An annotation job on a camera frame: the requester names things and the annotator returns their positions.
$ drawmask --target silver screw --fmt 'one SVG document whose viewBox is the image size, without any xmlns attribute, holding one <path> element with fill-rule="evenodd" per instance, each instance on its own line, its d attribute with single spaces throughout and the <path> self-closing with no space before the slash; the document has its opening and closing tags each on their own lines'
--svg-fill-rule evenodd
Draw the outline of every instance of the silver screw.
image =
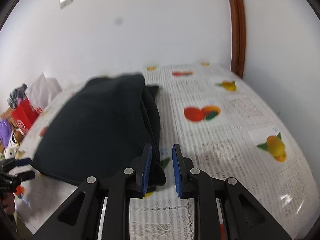
<svg viewBox="0 0 320 240">
<path fill-rule="evenodd" d="M 87 178 L 87 182 L 89 184 L 92 184 L 92 183 L 96 182 L 96 178 L 94 176 L 91 176 L 91 177 Z"/>
<path fill-rule="evenodd" d="M 192 169 L 190 169 L 190 172 L 191 172 L 192 174 L 199 174 L 199 173 L 200 173 L 200 170 L 197 169 L 197 168 L 192 168 Z"/>
<path fill-rule="evenodd" d="M 133 169 L 132 168 L 126 168 L 123 171 L 125 174 L 132 174 L 133 173 Z"/>
<path fill-rule="evenodd" d="M 238 181 L 235 178 L 229 178 L 228 179 L 228 183 L 231 184 L 231 185 L 235 185 L 235 184 L 237 184 L 237 182 Z"/>
</svg>

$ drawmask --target green leaf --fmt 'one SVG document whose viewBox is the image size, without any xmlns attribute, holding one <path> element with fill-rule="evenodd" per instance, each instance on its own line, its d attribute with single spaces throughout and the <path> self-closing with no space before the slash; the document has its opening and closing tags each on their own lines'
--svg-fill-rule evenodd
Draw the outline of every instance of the green leaf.
<svg viewBox="0 0 320 240">
<path fill-rule="evenodd" d="M 163 169 L 168 165 L 169 161 L 170 161 L 170 157 L 165 158 L 165 159 L 160 161 L 161 166 L 162 166 Z"/>
<path fill-rule="evenodd" d="M 264 151 L 268 151 L 267 143 L 258 144 L 257 147 L 264 150 Z"/>
<path fill-rule="evenodd" d="M 213 111 L 213 112 L 211 112 L 210 114 L 208 114 L 208 115 L 205 117 L 205 119 L 206 119 L 206 120 L 211 120 L 211 119 L 215 118 L 217 115 L 218 115 L 218 111 Z"/>
</svg>

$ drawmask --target white patterned tablecloth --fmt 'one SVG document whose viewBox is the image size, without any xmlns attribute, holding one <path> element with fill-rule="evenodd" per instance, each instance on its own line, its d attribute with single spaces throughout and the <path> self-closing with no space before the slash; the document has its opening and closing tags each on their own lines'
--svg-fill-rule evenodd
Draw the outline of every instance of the white patterned tablecloth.
<svg viewBox="0 0 320 240">
<path fill-rule="evenodd" d="M 218 65 L 170 65 L 144 70 L 143 75 L 146 84 L 161 87 L 156 98 L 160 152 L 161 158 L 170 158 L 170 162 L 163 187 L 142 200 L 130 200 L 130 239 L 193 239 L 193 200 L 179 199 L 174 185 L 171 154 L 175 143 L 195 167 L 212 177 L 237 178 L 295 238 L 319 206 L 318 190 L 298 144 L 270 107 L 241 79 Z M 218 85 L 223 81 L 235 81 L 236 91 Z M 24 157 L 33 157 L 41 130 L 81 87 L 64 90 L 36 120 L 20 147 L 26 151 Z M 220 113 L 199 122 L 186 118 L 185 108 L 205 106 L 216 106 Z M 284 162 L 257 147 L 279 132 L 287 152 Z M 16 198 L 17 211 L 32 233 L 76 189 L 38 172 L 35 179 L 22 185 L 25 194 L 23 199 Z"/>
</svg>

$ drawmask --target wooden trim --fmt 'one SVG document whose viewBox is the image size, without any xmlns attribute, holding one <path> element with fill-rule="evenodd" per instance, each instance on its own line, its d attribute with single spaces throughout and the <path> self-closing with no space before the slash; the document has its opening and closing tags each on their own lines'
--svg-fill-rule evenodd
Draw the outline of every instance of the wooden trim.
<svg viewBox="0 0 320 240">
<path fill-rule="evenodd" d="M 229 2 L 232 28 L 231 71 L 242 78 L 246 47 L 244 2 L 243 0 L 229 0 Z"/>
</svg>

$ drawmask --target human hand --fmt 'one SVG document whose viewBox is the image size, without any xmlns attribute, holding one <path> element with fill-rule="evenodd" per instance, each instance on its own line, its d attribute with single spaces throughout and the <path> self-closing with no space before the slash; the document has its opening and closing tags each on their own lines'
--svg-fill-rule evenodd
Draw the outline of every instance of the human hand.
<svg viewBox="0 0 320 240">
<path fill-rule="evenodd" d="M 1 199 L 1 203 L 4 208 L 4 212 L 7 215 L 13 215 L 14 211 L 16 210 L 14 204 L 14 194 L 11 192 L 4 192 L 4 199 Z"/>
</svg>

